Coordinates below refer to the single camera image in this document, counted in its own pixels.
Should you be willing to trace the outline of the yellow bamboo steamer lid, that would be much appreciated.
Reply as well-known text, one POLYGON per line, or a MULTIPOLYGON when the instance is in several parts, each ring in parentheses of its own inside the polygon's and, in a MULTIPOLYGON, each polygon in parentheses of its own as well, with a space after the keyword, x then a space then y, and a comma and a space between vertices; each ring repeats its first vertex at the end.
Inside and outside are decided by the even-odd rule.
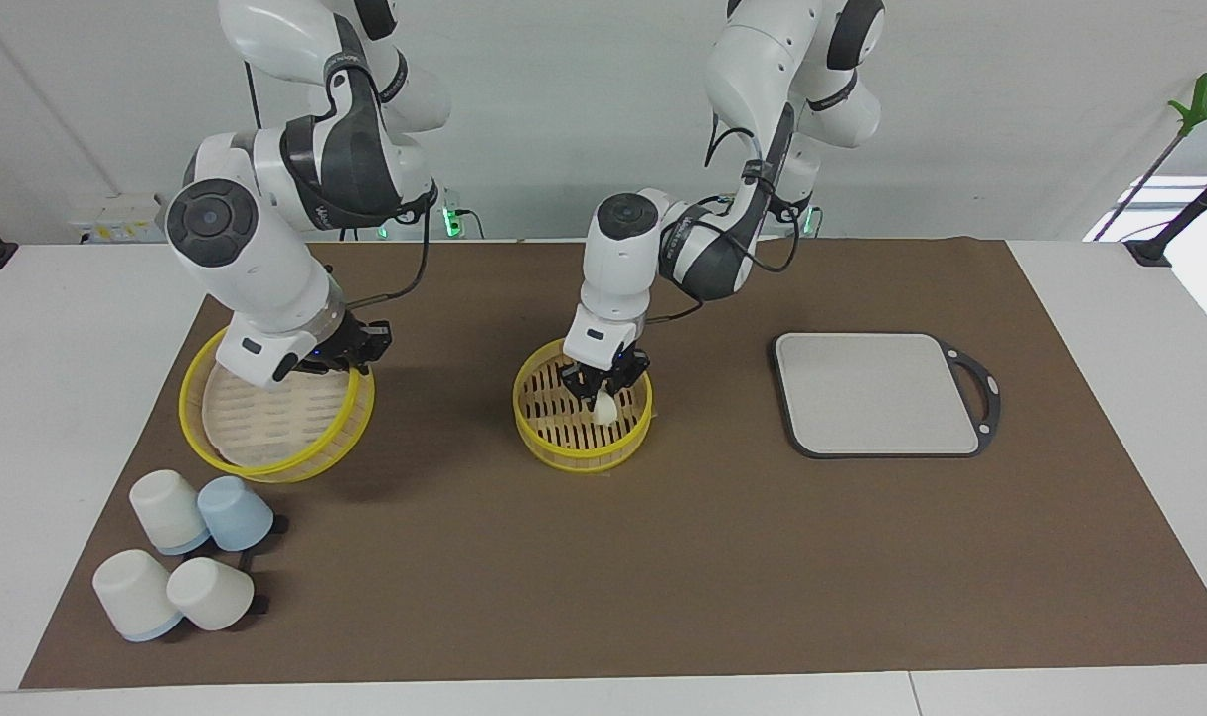
POLYGON ((291 372, 281 388, 253 388, 216 359, 210 336, 183 373, 177 423, 212 468, 263 484, 311 479, 340 462, 375 412, 375 376, 291 372))

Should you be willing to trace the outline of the yellow bamboo steamer basket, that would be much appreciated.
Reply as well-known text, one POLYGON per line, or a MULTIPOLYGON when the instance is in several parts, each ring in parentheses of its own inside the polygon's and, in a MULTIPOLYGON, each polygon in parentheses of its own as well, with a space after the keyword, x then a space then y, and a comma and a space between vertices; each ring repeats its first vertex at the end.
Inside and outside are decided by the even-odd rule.
POLYGON ((514 426, 527 452, 568 475, 604 475, 632 458, 649 433, 654 394, 648 376, 617 395, 617 419, 597 425, 584 403, 564 389, 559 372, 568 366, 562 340, 550 340, 525 359, 514 376, 514 426))

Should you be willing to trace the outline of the light blue cup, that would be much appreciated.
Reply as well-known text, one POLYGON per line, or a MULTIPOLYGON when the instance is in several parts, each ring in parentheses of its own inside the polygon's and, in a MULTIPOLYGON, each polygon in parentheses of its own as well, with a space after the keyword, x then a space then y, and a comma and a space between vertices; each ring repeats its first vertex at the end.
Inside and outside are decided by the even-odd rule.
POLYGON ((210 539, 223 552, 245 552, 270 534, 275 512, 239 476, 209 481, 196 494, 210 539))

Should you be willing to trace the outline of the brown table mat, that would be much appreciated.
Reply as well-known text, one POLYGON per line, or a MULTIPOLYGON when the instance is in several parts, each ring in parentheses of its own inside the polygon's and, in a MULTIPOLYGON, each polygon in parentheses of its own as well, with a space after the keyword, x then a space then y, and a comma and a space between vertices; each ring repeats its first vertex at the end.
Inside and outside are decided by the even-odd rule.
POLYGON ((177 427, 206 302, 22 679, 33 689, 620 679, 1207 663, 1207 589, 1002 241, 809 241, 782 275, 645 336, 655 418, 607 475, 527 453, 512 384, 566 331, 572 245, 432 251, 378 309, 398 344, 326 475, 268 487, 288 534, 266 616, 129 644, 91 574, 141 539, 140 475, 210 472, 177 427), (985 363, 1001 427, 972 458, 812 459, 769 349, 919 331, 985 363))

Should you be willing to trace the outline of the white cup blue rim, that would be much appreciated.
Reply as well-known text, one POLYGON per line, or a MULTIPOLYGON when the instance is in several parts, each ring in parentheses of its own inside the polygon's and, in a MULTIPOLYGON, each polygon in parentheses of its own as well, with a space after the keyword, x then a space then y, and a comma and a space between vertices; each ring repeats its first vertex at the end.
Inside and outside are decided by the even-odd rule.
POLYGON ((139 549, 121 551, 97 567, 91 588, 127 642, 142 644, 163 638, 183 616, 170 598, 170 572, 153 555, 139 549))
POLYGON ((210 539, 198 493, 176 470, 141 476, 132 484, 129 502, 150 545, 163 555, 187 554, 210 539))

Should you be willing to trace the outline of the grey cutting board black rim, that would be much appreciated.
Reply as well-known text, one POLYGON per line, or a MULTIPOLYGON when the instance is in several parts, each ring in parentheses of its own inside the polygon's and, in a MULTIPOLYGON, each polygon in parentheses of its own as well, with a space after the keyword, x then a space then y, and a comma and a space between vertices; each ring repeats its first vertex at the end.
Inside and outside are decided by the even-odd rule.
POLYGON ((995 377, 927 332, 785 332, 769 361, 803 456, 976 456, 1001 427, 995 377))

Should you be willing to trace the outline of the plain white cup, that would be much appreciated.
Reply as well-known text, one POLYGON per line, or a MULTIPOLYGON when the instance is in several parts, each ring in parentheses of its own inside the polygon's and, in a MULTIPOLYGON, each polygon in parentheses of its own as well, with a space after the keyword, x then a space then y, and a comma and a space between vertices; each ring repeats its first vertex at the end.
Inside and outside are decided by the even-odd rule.
POLYGON ((212 631, 234 625, 250 611, 253 577, 216 559, 182 561, 167 581, 167 598, 186 619, 212 631))

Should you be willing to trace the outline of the black clamp stand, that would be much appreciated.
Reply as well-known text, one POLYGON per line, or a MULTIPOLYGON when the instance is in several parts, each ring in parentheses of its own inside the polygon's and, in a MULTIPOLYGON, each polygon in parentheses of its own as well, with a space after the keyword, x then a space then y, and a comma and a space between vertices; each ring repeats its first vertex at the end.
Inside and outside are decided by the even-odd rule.
POLYGON ((1207 186, 1189 204, 1182 208, 1180 213, 1177 213, 1173 219, 1164 223, 1164 227, 1159 229, 1158 235, 1154 235, 1153 239, 1123 241, 1123 245, 1131 254, 1131 257, 1144 267, 1171 268, 1172 263, 1166 257, 1171 241, 1189 228, 1196 219, 1205 216, 1205 213, 1207 213, 1207 186))

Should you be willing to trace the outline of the green tipped pole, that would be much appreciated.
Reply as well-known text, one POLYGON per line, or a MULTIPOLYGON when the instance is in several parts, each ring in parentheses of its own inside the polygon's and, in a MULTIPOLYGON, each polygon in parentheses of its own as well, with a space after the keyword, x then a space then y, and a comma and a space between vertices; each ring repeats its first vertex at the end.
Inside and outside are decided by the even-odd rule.
POLYGON ((1191 135, 1191 132, 1196 127, 1203 126, 1207 122, 1207 72, 1200 74, 1199 78, 1195 78, 1191 99, 1189 104, 1180 103, 1179 100, 1167 101, 1168 107, 1173 109, 1177 116, 1179 116, 1179 128, 1177 128, 1174 136, 1166 145, 1166 149, 1158 155, 1158 158, 1150 163, 1150 167, 1143 171, 1143 175, 1138 177, 1138 181, 1131 184, 1129 190, 1124 192, 1121 199, 1116 203, 1116 206, 1112 209, 1107 220, 1098 231, 1095 231, 1094 241, 1100 241, 1107 235, 1110 226, 1116 222, 1118 219, 1123 216, 1125 210, 1135 199, 1135 196, 1139 194, 1141 190, 1144 190, 1147 184, 1151 177, 1158 175, 1159 169, 1168 161, 1171 155, 1174 153, 1176 149, 1179 149, 1180 144, 1186 140, 1186 136, 1191 135))

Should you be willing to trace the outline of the white wall socket box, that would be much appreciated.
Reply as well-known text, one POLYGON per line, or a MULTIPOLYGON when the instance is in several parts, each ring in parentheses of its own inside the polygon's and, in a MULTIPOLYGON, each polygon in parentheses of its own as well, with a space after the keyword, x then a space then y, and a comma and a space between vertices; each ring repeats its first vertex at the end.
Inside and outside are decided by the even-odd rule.
POLYGON ((81 196, 68 217, 69 229, 81 244, 135 245, 163 244, 164 231, 158 225, 167 196, 158 192, 81 196))

